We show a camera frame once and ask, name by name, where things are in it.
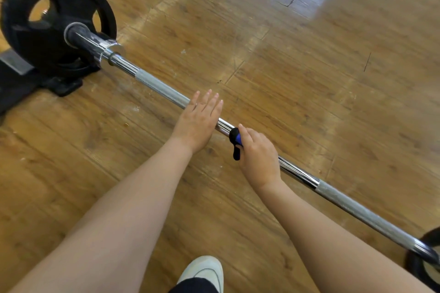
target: person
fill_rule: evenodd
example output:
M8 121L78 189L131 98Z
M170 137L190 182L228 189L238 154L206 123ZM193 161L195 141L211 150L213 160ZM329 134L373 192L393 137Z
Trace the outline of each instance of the person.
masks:
M211 90L199 95L195 93L162 148L97 201L11 293L139 291L177 184L220 117L219 95L211 98ZM299 198L281 179L270 140L241 124L239 130L241 171L286 230L320 292L431 292ZM182 292L223 293L220 262L212 256L195 259L170 290Z

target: white sneaker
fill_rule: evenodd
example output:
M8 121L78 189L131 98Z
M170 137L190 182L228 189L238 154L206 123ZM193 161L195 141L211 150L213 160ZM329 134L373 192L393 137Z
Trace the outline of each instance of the white sneaker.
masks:
M195 277L209 280L219 293L223 293L223 268L217 258L212 256L196 258L187 266L177 283Z

